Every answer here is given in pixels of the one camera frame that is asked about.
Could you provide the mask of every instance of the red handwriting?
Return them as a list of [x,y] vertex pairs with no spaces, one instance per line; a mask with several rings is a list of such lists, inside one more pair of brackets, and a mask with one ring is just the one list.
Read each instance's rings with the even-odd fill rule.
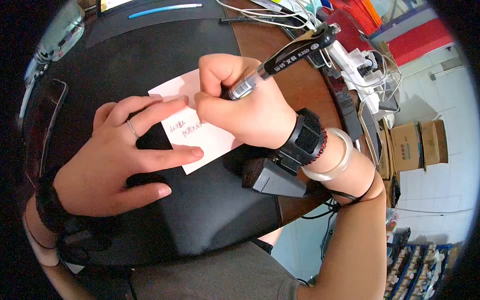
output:
[[185,126],[185,121],[178,121],[177,123],[170,125],[170,132],[174,132],[177,129],[182,128]]
[[185,129],[181,131],[181,134],[183,134],[183,137],[187,137],[187,135],[193,133],[195,130],[201,127],[202,127],[202,124],[200,122],[196,122],[194,125],[185,127]]

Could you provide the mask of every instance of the black desk mat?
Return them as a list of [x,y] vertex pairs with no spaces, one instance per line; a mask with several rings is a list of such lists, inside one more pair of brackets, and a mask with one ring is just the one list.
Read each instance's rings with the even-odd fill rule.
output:
[[[128,16],[134,13],[143,12],[154,8],[192,3],[201,3],[203,6],[166,12],[155,12],[133,19],[128,18]],[[226,17],[223,6],[218,4],[215,0],[153,1],[152,3],[146,3],[131,8],[122,9],[113,13],[108,13],[108,11],[106,11],[104,14],[104,16],[102,16],[97,22],[95,22],[95,24],[93,24],[85,47],[89,48],[95,46],[96,44],[106,41],[114,36],[150,25],[194,19],[218,20]]]
[[[95,111],[102,104],[147,95],[149,89],[196,69],[202,55],[239,53],[231,27],[217,20],[152,25],[90,48],[84,47],[87,39],[82,37],[63,59],[52,63],[41,79],[42,83],[60,79],[70,87],[52,133],[47,168],[65,164],[87,142]],[[160,123],[137,145],[170,148]],[[114,224],[107,250],[89,251],[82,259],[60,248],[63,258],[80,265],[149,264],[201,254],[278,228],[276,198],[241,187],[242,162],[256,155],[244,145],[189,175],[181,167],[159,172],[172,187],[172,195],[101,219],[100,224]]]

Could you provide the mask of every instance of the white tiled wall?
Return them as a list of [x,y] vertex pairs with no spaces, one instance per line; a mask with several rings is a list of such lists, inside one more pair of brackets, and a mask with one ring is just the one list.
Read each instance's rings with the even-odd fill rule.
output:
[[[448,164],[427,166],[427,172],[400,172],[398,208],[453,212],[474,208],[480,183],[480,130],[476,98],[466,68],[437,77],[441,62],[458,56],[455,48],[441,49],[400,67],[401,111],[395,125],[412,120],[442,119],[448,144]],[[473,210],[457,214],[418,213],[398,210],[399,227],[410,227],[410,240],[455,243],[468,231]]]

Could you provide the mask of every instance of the finger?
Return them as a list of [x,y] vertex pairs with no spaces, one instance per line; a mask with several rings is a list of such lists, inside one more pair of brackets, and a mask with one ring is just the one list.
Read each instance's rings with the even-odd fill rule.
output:
[[93,118],[93,130],[99,128],[105,123],[108,115],[112,112],[112,109],[117,105],[116,102],[108,102],[100,106],[96,112],[95,117]]
[[197,105],[197,115],[201,122],[207,121],[228,132],[231,132],[228,130],[230,127],[238,127],[238,124],[226,116],[237,115],[235,112],[238,112],[239,101],[224,100],[205,92],[195,94],[194,99]]
[[210,54],[200,57],[200,90],[213,96],[220,96],[221,86],[233,85],[239,78],[251,73],[260,61],[230,54]]
[[112,110],[105,121],[110,126],[120,126],[133,112],[139,111],[145,107],[162,101],[162,96],[138,97],[132,96],[121,100]]
[[137,173],[156,172],[191,164],[204,157],[200,147],[180,146],[175,150],[138,150]]
[[142,136],[150,129],[150,127],[170,117],[173,113],[184,109],[187,105],[187,96],[182,96],[168,102],[155,103],[144,111],[133,116],[130,119],[130,124],[135,129],[137,135]]
[[143,207],[172,193],[171,188],[160,182],[135,186],[115,195],[112,215]]

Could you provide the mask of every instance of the floor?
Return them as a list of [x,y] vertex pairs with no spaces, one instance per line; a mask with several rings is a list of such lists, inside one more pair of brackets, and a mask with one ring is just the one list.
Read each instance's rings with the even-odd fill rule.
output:
[[[316,216],[327,209],[326,205],[321,205],[306,216]],[[308,281],[318,274],[322,264],[320,246],[327,230],[328,216],[313,220],[300,218],[284,226],[273,247],[272,256],[296,278]]]

